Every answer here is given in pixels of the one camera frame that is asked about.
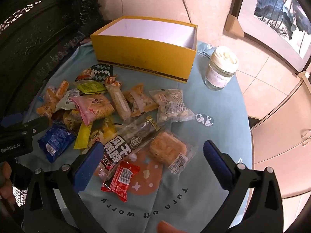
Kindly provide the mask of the person's left hand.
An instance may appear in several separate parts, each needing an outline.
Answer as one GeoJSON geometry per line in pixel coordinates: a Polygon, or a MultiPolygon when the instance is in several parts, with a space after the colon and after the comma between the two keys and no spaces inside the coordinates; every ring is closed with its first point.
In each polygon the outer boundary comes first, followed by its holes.
{"type": "Polygon", "coordinates": [[[13,195],[13,186],[12,182],[10,181],[10,176],[12,173],[11,167],[7,162],[3,162],[1,170],[5,178],[5,183],[1,187],[1,198],[6,199],[11,205],[14,205],[16,203],[16,199],[13,195]]]}

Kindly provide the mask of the person's right hand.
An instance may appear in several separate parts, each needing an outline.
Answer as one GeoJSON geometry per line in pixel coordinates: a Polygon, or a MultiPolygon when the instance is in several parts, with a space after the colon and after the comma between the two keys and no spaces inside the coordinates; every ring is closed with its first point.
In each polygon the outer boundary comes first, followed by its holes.
{"type": "Polygon", "coordinates": [[[176,229],[174,226],[171,224],[165,222],[165,221],[160,221],[156,227],[156,232],[157,233],[186,233],[185,231],[176,229]]]}

